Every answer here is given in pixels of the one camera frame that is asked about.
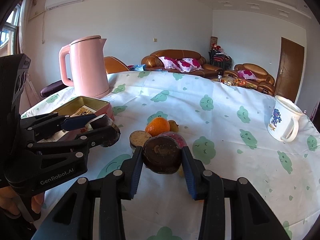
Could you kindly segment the person's left hand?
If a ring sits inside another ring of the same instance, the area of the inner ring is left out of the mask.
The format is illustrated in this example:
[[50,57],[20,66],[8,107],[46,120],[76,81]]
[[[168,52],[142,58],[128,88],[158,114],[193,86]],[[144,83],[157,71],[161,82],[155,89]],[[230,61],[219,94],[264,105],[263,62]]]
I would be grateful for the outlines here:
[[[31,208],[35,213],[41,212],[41,208],[44,203],[44,195],[45,193],[43,192],[41,194],[38,194],[32,197]],[[17,196],[17,193],[10,186],[1,188],[0,190],[1,208],[7,210],[9,213],[15,216],[20,214],[20,211],[13,200],[13,198],[16,196]]]

